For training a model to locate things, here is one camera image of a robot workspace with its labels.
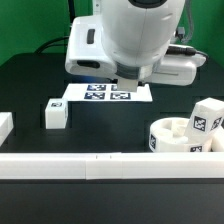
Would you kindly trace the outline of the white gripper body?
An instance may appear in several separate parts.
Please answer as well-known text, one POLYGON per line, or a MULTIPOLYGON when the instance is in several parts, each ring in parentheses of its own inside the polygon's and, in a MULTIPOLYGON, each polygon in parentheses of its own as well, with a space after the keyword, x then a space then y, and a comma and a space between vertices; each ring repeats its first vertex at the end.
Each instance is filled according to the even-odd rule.
POLYGON ((167 55, 153 67, 147 82, 156 84, 187 86, 193 83, 197 68, 202 66, 206 57, 200 54, 194 56, 167 55))

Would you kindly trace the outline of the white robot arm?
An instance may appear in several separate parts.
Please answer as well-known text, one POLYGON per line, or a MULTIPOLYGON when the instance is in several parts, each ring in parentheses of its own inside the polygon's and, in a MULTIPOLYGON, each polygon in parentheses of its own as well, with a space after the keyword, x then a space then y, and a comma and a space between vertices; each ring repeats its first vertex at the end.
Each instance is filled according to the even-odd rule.
POLYGON ((172 42, 190 0, 102 0, 101 12, 74 19, 65 69, 115 79, 120 90, 140 82, 186 86, 206 57, 172 42))

